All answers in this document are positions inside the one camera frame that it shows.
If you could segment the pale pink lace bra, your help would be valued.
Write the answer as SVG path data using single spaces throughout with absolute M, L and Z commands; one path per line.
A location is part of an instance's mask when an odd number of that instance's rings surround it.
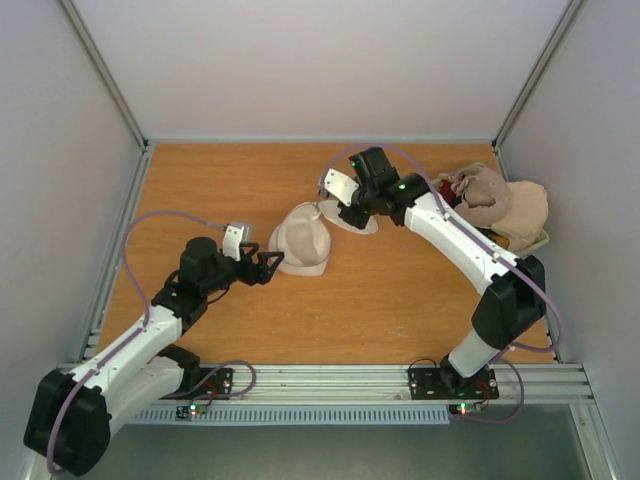
M 487 167 L 440 174 L 442 180 L 452 182 L 454 192 L 461 197 L 461 203 L 452 208 L 459 216 L 479 229 L 489 229 L 510 210 L 512 192 L 506 181 Z

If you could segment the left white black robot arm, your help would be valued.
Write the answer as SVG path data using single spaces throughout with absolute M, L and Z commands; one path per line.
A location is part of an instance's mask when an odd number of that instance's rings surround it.
M 144 407 L 199 391 L 199 359 L 175 342 L 206 313 L 210 296 L 235 282 L 267 284 L 284 257 L 244 241 L 234 227 L 221 244 L 208 237 L 189 240 L 178 269 L 124 334 L 93 359 L 68 372 L 53 369 L 40 380 L 24 445 L 45 459 L 53 476 L 88 473 Z

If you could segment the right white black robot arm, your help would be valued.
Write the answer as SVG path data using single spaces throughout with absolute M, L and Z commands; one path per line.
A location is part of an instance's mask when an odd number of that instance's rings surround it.
M 480 301 L 471 330 L 440 362 L 440 381 L 453 396 L 473 389 L 477 374 L 547 312 L 542 263 L 491 242 L 464 220 L 421 172 L 400 176 L 379 146 L 349 158 L 347 175 L 329 168 L 319 181 L 338 201 L 339 216 L 357 229 L 375 215 L 427 240 L 471 282 Z

